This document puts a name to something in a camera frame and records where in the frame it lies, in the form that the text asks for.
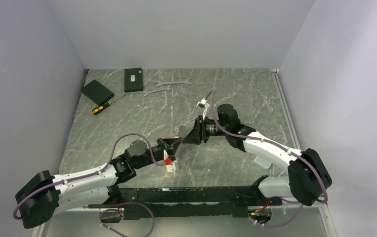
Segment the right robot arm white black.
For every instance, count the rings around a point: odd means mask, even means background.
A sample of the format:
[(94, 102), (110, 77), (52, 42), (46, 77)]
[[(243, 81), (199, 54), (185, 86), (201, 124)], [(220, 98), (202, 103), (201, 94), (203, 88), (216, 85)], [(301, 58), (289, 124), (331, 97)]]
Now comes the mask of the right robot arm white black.
[(198, 116), (182, 142), (200, 145), (212, 136), (224, 136), (231, 147), (256, 155), (286, 172), (286, 177), (264, 175), (252, 184), (251, 199), (255, 204), (263, 205), (270, 198), (295, 198), (305, 206), (328, 201), (327, 189), (332, 185), (332, 179), (314, 149), (302, 151), (265, 137), (242, 124), (230, 104), (218, 106), (217, 118)]

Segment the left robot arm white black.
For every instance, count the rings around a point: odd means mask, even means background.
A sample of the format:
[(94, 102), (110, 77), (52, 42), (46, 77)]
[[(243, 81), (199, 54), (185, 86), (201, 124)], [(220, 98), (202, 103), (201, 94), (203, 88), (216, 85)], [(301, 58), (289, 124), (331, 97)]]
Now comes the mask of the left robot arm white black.
[(13, 217), (21, 220), (24, 228), (31, 229), (55, 214), (79, 206), (115, 207), (122, 196), (118, 184), (134, 178), (136, 170), (157, 164), (175, 171), (175, 153), (181, 143), (181, 137), (159, 138), (155, 146), (137, 140), (123, 154), (96, 168), (57, 175), (41, 171), (15, 195), (17, 206)]

